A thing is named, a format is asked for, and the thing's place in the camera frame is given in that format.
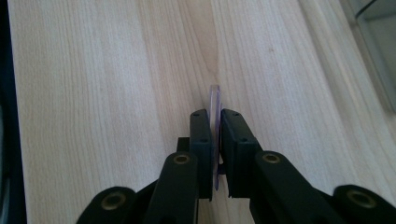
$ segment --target disc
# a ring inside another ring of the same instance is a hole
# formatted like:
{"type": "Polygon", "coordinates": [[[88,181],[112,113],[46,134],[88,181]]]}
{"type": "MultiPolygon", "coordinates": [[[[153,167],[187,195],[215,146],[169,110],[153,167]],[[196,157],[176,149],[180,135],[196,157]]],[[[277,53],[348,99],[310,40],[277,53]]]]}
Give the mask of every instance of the disc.
{"type": "Polygon", "coordinates": [[[218,179],[218,166],[219,166],[219,131],[220,131],[220,110],[221,110],[221,101],[220,101],[220,87],[219,85],[211,85],[210,86],[210,101],[209,101],[209,124],[210,124],[210,132],[212,134],[212,148],[213,148],[213,156],[212,156],[212,167],[213,167],[213,184],[215,189],[219,188],[219,179],[218,179]]]}

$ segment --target wood grain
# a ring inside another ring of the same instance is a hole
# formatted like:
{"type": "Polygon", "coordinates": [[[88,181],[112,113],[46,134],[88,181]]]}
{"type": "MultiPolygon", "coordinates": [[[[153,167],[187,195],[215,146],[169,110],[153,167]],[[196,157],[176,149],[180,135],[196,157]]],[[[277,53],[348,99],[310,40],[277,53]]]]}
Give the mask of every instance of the wood grain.
{"type": "MultiPolygon", "coordinates": [[[[72,223],[99,191],[158,178],[210,84],[318,189],[396,204],[396,117],[337,1],[9,2],[27,215],[72,223]]],[[[223,178],[201,223],[251,223],[223,178]]]]}

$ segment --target screw hole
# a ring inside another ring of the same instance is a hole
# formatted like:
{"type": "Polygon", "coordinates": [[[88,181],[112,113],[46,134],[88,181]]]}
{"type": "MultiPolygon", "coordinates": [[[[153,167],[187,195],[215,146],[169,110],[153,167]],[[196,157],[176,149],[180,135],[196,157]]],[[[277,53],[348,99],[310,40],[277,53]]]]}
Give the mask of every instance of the screw hole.
{"type": "Polygon", "coordinates": [[[185,164],[190,161],[190,157],[186,155],[178,155],[174,157],[174,162],[176,164],[185,164]]]}
{"type": "Polygon", "coordinates": [[[111,192],[102,200],[101,205],[105,210],[114,210],[121,207],[125,203],[125,200],[126,196],[122,192],[111,192]]]}
{"type": "Polygon", "coordinates": [[[376,207],[375,200],[363,192],[351,189],[346,193],[346,196],[350,201],[364,208],[376,207]]]}
{"type": "Polygon", "coordinates": [[[266,154],[262,156],[262,159],[270,162],[270,163],[278,163],[280,162],[280,158],[277,155],[274,154],[266,154]]]}

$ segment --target wooden table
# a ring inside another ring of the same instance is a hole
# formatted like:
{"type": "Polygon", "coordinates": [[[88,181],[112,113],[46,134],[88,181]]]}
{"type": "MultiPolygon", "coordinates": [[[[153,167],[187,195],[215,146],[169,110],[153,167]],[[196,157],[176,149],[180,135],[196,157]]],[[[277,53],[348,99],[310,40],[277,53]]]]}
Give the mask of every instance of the wooden table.
{"type": "MultiPolygon", "coordinates": [[[[333,0],[9,1],[27,216],[73,223],[158,178],[210,84],[312,185],[396,204],[396,115],[333,0]]],[[[253,222],[225,178],[201,223],[253,222]]]]}

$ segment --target black plastic part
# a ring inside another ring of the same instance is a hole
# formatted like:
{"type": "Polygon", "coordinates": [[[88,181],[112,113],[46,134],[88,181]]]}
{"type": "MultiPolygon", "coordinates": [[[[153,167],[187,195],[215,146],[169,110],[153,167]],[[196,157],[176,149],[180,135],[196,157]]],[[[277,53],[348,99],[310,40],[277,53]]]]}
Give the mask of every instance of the black plastic part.
{"type": "Polygon", "coordinates": [[[250,198],[249,210],[250,214],[256,224],[276,224],[279,223],[276,219],[273,208],[267,202],[263,194],[257,190],[250,198]]]}
{"type": "Polygon", "coordinates": [[[120,223],[126,224],[131,222],[130,212],[133,209],[135,193],[131,189],[114,187],[106,189],[97,194],[84,210],[78,219],[77,224],[99,224],[99,223],[120,223]],[[125,202],[118,208],[106,210],[102,202],[111,193],[120,193],[125,196],[125,202]]]}
{"type": "Polygon", "coordinates": [[[254,156],[261,147],[242,115],[221,110],[221,157],[230,197],[250,198],[254,183],[254,156]]]}
{"type": "Polygon", "coordinates": [[[332,197],[349,223],[396,223],[396,208],[368,189],[340,186],[332,197]]]}
{"type": "Polygon", "coordinates": [[[92,199],[77,224],[142,223],[156,185],[157,181],[154,181],[137,193],[123,187],[106,189],[92,199]],[[123,194],[125,202],[117,209],[106,210],[102,202],[105,197],[114,193],[123,194]]]}
{"type": "Polygon", "coordinates": [[[177,149],[176,151],[190,151],[190,138],[189,137],[179,137],[177,139],[177,149]]]}
{"type": "Polygon", "coordinates": [[[279,223],[345,223],[286,157],[262,151],[255,161],[260,189],[279,223]]]}
{"type": "Polygon", "coordinates": [[[212,200],[214,155],[205,109],[190,115],[190,152],[198,158],[199,198],[212,200]]]}
{"type": "Polygon", "coordinates": [[[198,160],[189,152],[166,158],[143,223],[196,223],[198,160]]]}

